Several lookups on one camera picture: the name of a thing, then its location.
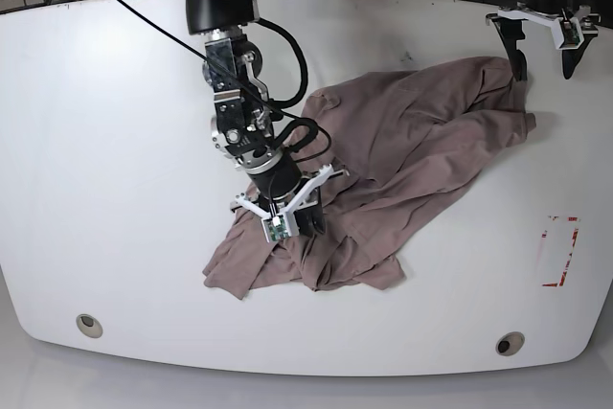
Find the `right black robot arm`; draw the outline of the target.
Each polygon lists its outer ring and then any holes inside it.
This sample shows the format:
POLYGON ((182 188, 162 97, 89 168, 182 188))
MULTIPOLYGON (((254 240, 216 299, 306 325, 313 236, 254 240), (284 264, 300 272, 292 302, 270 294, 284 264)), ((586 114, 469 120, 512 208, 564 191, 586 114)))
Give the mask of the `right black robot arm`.
POLYGON ((325 233, 321 188, 339 172, 332 166, 302 171, 294 156, 323 130, 310 118, 297 116, 281 132, 274 129, 307 92, 307 62, 298 42, 281 26, 260 17, 257 0, 185 2, 189 33, 204 38, 203 75, 214 93, 213 143, 245 171, 257 190, 254 197, 239 194, 237 206, 261 220, 269 242, 325 233), (280 35, 292 49, 300 70, 294 97, 270 98, 260 79, 261 51, 242 30, 250 23, 280 35))

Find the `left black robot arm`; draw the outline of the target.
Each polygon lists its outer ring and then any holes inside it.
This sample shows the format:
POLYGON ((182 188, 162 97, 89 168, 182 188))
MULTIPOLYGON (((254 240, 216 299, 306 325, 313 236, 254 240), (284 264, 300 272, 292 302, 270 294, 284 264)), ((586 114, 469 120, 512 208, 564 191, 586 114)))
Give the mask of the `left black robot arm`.
POLYGON ((549 30, 555 49, 561 53, 563 77, 568 80, 592 40, 599 36, 601 17, 588 5, 573 7, 571 0, 523 0, 488 14, 486 21, 494 25, 501 39, 515 80, 528 78, 527 60, 517 46, 525 38, 526 22, 549 30))

